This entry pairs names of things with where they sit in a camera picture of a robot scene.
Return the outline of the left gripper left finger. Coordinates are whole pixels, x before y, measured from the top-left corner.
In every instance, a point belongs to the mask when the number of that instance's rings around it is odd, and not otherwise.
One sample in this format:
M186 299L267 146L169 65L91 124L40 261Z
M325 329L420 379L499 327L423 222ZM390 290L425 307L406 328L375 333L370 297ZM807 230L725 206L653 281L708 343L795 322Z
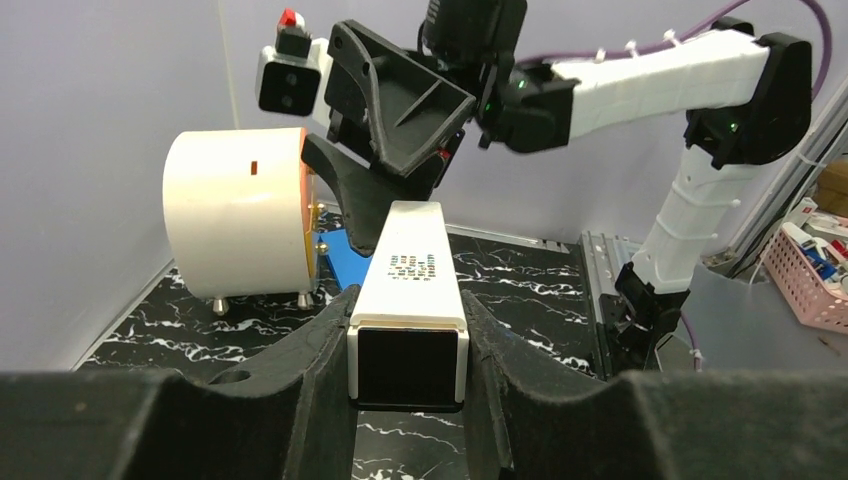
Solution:
M167 369L3 375L2 477L349 478L345 329L358 294L208 383Z

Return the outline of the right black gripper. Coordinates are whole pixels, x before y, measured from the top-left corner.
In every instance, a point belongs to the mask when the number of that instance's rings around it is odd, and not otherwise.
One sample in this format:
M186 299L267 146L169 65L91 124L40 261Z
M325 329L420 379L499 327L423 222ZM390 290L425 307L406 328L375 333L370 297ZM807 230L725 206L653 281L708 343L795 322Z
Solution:
M393 202L430 198L444 173L434 154L466 121L480 129L482 148L530 151L521 92L529 80L515 59L526 11L525 1L429 2L420 38L440 74L355 20L333 26L327 139L391 174L316 134L305 137L301 157L332 191L357 254L373 254Z

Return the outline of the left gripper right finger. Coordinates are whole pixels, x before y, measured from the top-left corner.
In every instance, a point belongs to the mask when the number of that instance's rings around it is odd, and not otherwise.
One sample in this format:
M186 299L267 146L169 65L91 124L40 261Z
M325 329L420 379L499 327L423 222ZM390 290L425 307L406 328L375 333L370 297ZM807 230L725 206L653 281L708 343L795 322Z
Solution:
M471 293L462 410L473 479L843 479L838 372L628 371L602 382L504 328Z

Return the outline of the white remote control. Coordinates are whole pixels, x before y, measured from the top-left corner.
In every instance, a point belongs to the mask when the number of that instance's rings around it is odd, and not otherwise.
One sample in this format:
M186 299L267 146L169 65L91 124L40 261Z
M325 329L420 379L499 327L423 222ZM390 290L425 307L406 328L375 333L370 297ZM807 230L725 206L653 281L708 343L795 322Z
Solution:
M346 341L348 395L358 409L462 409L470 339L439 203L392 204Z

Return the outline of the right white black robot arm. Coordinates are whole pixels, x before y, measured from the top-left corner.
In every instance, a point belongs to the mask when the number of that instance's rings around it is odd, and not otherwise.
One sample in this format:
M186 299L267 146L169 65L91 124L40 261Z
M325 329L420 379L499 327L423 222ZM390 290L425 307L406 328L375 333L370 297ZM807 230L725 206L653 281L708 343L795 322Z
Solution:
M391 203L426 200L475 121L479 145L553 150L601 128L682 112L681 165L642 247L616 281L604 323L609 371L644 369L680 319L695 265L718 222L762 165L806 133L812 47L756 36L724 17L699 34L627 53L517 60L523 1L432 1L415 50L354 20L335 24L325 136L304 162L334 193L352 247L377 245Z

